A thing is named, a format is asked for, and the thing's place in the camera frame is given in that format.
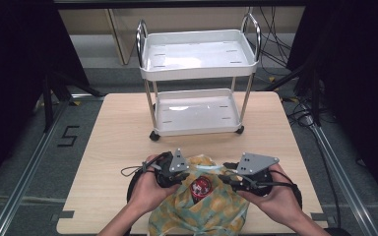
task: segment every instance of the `cart shelf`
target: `cart shelf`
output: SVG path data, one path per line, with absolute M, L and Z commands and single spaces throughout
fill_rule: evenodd
M 256 32 L 252 49 L 245 33 L 251 20 Z M 241 134 L 260 52 L 260 29 L 251 14 L 241 30 L 147 33 L 143 20 L 137 27 L 137 52 L 152 115 L 152 140 L 159 136 L 220 132 Z M 233 99 L 235 78 L 249 76 L 241 113 Z M 158 92 L 157 81 L 233 77 L 231 89 L 196 89 Z M 153 104 L 149 82 L 153 83 Z

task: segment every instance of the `cart handle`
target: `cart handle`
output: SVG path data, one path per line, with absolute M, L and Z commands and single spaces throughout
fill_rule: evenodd
M 259 24 L 257 23 L 256 19 L 254 19 L 253 15 L 251 13 L 247 13 L 244 15 L 244 19 L 242 20 L 241 24 L 241 32 L 246 33 L 247 31 L 247 22 L 248 19 L 251 20 L 251 22 L 254 25 L 254 28 L 256 29 L 256 49 L 254 51 L 254 61 L 259 60 L 259 55 L 260 55 L 260 48 L 261 48 L 261 34 L 260 34 L 260 27 Z
M 141 34 L 144 34 L 144 38 L 147 38 L 147 27 L 146 22 L 144 20 L 140 20 L 137 26 L 137 32 L 136 32 L 136 44 L 137 44 L 137 55 L 138 55 L 138 61 L 140 62 L 140 68 L 143 68 L 143 49 L 141 48 Z

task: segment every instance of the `gray carpet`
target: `gray carpet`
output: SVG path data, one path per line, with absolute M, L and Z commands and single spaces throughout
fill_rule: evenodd
M 272 70 L 273 73 L 278 74 L 288 72 L 288 70 L 283 69 Z M 140 72 L 136 68 L 86 69 L 86 73 L 92 87 L 103 92 L 140 92 L 144 90 Z M 266 71 L 259 69 L 253 89 L 262 89 L 267 86 L 271 76 Z M 245 78 L 240 78 L 236 89 L 244 90 L 245 82 Z M 294 84 L 295 80 L 287 83 L 277 93 L 282 98 L 293 97 L 292 88 Z M 164 90 L 182 87 L 208 89 L 229 86 L 230 79 L 193 80 L 158 85 L 159 89 Z M 76 88 L 71 88 L 71 91 L 72 93 L 82 93 Z M 22 204 L 12 220 L 7 235 L 58 235 L 56 231 L 57 217 L 69 193 L 101 105 L 102 101 L 100 100 L 82 100 L 79 104 L 68 106 L 64 111 L 48 144 L 48 149 L 23 197 Z M 284 102 L 283 107 L 286 114 L 292 113 L 297 105 L 298 103 L 296 102 Z M 378 186 L 376 182 L 365 167 L 355 163 L 358 154 L 343 133 L 341 125 L 335 123 L 335 117 L 330 112 L 326 112 L 323 114 L 322 119 L 324 132 L 341 160 L 353 187 L 370 211 L 378 228 Z M 71 128 L 68 131 L 69 135 L 77 136 L 77 139 L 72 147 L 60 147 L 60 145 L 71 142 L 71 140 L 62 139 L 63 133 L 68 126 L 78 127 Z M 25 127 L 19 142 L 13 149 L 12 155 L 0 168 L 0 212 L 14 190 L 24 168 L 27 166 L 42 136 L 43 129 L 43 108 L 39 107 L 36 113 L 31 116 L 29 124 Z M 299 126 L 298 123 L 292 124 L 291 129 L 322 208 L 326 216 L 333 222 L 330 226 L 335 227 L 338 221 L 336 205 L 314 136 L 307 128 Z M 356 218 L 337 181 L 334 177 L 332 179 L 339 198 L 342 228 L 351 235 L 362 235 Z

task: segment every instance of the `cart wheel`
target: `cart wheel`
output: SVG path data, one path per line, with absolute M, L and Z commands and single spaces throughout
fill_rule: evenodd
M 156 134 L 155 131 L 152 131 L 152 133 L 150 134 L 150 139 L 152 141 L 158 141 L 160 139 L 160 135 Z
M 237 133 L 238 135 L 241 135 L 243 132 L 244 132 L 244 126 L 241 126 L 241 128 L 235 131 L 235 133 Z

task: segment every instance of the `human arm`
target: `human arm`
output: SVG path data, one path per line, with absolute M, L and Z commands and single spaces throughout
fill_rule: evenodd
M 272 165 L 269 169 L 285 175 L 278 164 Z M 275 182 L 289 183 L 281 174 L 276 172 L 271 173 Z M 299 235 L 329 235 L 302 211 L 292 189 L 289 187 L 274 186 L 272 192 L 266 197 L 259 197 L 245 191 L 238 191 L 237 194 L 256 205 L 270 219 L 289 227 Z
M 155 158 L 151 155 L 147 161 Z M 176 192 L 179 185 L 170 188 L 162 188 L 156 181 L 156 176 L 152 167 L 149 172 L 143 173 L 134 186 L 131 199 L 118 214 L 97 234 L 98 236 L 118 236 L 125 232 L 145 213 L 154 210 L 169 195 Z

